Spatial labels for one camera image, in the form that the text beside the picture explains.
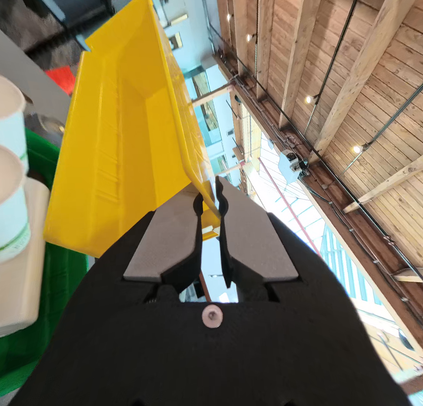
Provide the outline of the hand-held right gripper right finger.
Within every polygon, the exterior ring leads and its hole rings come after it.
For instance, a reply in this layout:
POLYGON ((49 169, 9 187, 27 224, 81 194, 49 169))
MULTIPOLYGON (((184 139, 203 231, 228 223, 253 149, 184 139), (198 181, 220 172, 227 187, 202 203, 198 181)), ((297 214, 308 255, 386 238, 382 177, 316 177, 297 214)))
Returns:
POLYGON ((240 288, 299 278, 267 212, 225 178, 215 178, 223 278, 240 288))

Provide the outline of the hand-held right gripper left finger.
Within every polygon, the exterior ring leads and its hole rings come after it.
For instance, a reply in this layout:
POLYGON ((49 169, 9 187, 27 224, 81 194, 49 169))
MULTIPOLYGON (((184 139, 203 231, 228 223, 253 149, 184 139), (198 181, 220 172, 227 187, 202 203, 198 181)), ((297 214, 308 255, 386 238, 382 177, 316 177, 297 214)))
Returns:
POLYGON ((158 207, 124 272, 124 280, 172 286, 181 293, 199 277, 203 196, 188 185, 158 207))

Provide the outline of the green plastic bin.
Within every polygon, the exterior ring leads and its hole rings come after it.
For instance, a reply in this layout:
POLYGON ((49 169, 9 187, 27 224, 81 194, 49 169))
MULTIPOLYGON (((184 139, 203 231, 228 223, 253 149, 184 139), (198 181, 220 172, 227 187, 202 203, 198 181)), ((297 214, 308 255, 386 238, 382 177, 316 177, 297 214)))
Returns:
MULTIPOLYGON (((32 179, 49 190, 55 176, 59 148, 26 129, 32 179)), ((0 338, 0 394, 10 399, 40 360, 66 303, 88 271, 88 257, 46 243, 39 316, 30 326, 0 338)))

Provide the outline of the yellow plastic bin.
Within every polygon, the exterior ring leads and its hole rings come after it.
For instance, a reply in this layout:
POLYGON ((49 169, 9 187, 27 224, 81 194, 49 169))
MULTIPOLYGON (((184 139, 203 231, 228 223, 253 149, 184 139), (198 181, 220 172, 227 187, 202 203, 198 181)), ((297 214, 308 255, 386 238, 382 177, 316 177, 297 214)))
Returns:
POLYGON ((219 227, 214 172, 152 0, 131 0, 87 40, 44 239, 99 258, 190 183, 219 227))

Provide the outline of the white paper cup green print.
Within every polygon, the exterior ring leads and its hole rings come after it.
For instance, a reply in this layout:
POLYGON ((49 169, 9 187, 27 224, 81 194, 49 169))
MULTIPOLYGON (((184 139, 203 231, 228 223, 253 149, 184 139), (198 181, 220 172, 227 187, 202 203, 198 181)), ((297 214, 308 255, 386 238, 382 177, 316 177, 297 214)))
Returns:
POLYGON ((19 255, 30 240, 30 223, 24 193, 26 175, 19 157, 0 147, 0 262, 19 255))
POLYGON ((0 76, 0 144, 19 157, 25 174, 28 174, 25 107, 26 100, 20 89, 4 76, 0 76))

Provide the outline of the white ceiling box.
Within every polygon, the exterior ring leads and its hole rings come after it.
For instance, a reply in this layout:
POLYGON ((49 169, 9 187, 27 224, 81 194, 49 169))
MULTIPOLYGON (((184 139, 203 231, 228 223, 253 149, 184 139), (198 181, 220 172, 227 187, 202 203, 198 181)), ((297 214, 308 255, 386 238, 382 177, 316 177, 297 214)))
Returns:
POLYGON ((303 159, 293 150, 285 149, 280 153, 278 169, 287 184, 294 183, 300 177, 307 175, 308 160, 303 159))

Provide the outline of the beige paper object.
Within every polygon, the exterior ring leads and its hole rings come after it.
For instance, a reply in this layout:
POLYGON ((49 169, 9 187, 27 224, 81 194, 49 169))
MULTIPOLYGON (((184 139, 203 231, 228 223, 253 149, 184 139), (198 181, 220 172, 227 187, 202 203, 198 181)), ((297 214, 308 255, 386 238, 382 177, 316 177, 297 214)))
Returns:
POLYGON ((21 253, 0 265, 1 338, 32 325, 39 316, 50 191, 42 182, 27 177, 24 192, 31 237, 21 253))

